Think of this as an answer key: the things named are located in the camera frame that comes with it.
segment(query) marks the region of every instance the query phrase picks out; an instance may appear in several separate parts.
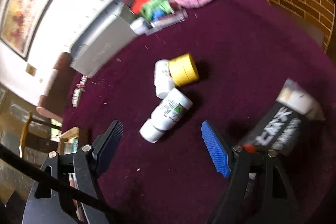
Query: purple tablecloth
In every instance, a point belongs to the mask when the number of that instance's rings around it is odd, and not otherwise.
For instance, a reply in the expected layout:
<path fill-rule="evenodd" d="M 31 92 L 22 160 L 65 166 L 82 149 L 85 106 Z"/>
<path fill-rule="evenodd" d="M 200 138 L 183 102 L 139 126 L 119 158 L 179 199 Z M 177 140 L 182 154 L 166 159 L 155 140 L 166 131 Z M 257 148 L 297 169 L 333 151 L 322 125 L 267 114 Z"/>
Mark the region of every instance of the purple tablecloth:
<path fill-rule="evenodd" d="M 210 120 L 235 142 L 273 106 L 291 78 L 321 103 L 327 117 L 312 123 L 294 152 L 282 159 L 307 219 L 336 171 L 336 71 L 331 61 L 291 18 L 264 0 L 215 0 L 188 15 L 116 54 L 88 80 L 79 107 L 66 109 L 63 131 L 88 128 L 93 140 L 114 119 L 123 123 L 124 136 L 99 184 L 126 223 L 203 224 L 227 179 L 215 170 L 201 123 Z M 148 143 L 139 129 L 160 102 L 154 64 L 187 52 L 200 80 L 180 90 L 194 106 L 157 143 Z M 72 90 L 79 80 L 76 75 Z"/>

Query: yellow cylinder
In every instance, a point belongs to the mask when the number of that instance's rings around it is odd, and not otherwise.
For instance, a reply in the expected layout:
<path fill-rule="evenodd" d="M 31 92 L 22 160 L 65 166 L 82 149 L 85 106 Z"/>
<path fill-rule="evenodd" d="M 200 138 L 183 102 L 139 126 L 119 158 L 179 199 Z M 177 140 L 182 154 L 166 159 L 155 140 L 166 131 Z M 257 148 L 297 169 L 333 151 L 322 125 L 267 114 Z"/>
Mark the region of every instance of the yellow cylinder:
<path fill-rule="evenodd" d="M 199 79 L 195 62 L 190 54 L 184 54 L 169 60 L 168 67 L 177 86 L 183 86 Z"/>

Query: green object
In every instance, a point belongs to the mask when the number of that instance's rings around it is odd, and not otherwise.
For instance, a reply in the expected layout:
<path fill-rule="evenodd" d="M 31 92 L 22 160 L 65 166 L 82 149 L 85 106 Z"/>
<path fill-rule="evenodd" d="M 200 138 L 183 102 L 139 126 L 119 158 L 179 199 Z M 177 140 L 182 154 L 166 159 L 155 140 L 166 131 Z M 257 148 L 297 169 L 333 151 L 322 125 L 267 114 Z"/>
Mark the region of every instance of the green object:
<path fill-rule="evenodd" d="M 150 0 L 141 9 L 141 16 L 150 22 L 154 10 L 161 9 L 166 15 L 171 13 L 168 0 Z"/>

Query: metal screw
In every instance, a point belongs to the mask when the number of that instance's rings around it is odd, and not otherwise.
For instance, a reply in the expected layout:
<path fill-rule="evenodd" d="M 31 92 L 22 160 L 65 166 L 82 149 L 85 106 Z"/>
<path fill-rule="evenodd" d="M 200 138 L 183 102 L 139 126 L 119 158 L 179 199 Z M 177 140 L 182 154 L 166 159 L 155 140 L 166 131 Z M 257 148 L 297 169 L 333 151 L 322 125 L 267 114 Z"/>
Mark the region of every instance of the metal screw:
<path fill-rule="evenodd" d="M 51 151 L 49 153 L 49 158 L 55 158 L 57 156 L 57 152 L 56 151 Z"/>
<path fill-rule="evenodd" d="M 236 152 L 241 152 L 243 150 L 243 147 L 241 145 L 235 145 L 233 147 L 233 150 Z"/>
<path fill-rule="evenodd" d="M 270 158 L 274 158 L 277 153 L 274 151 L 274 150 L 268 150 L 267 151 L 267 155 L 270 157 Z"/>
<path fill-rule="evenodd" d="M 90 151 L 90 149 L 91 149 L 91 145 L 84 145 L 83 147 L 82 147 L 82 150 L 84 151 L 84 152 L 87 152 L 87 151 Z"/>

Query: blue textured pad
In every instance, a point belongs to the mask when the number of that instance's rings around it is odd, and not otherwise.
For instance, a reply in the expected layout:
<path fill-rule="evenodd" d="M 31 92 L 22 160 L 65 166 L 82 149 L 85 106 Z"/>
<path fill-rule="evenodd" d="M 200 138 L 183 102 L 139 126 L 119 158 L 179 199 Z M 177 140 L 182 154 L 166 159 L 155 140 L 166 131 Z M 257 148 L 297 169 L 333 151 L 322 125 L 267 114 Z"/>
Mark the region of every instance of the blue textured pad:
<path fill-rule="evenodd" d="M 224 177 L 229 176 L 231 170 L 227 163 L 227 154 L 218 141 L 215 132 L 207 122 L 202 123 L 202 137 L 217 172 L 221 173 Z"/>

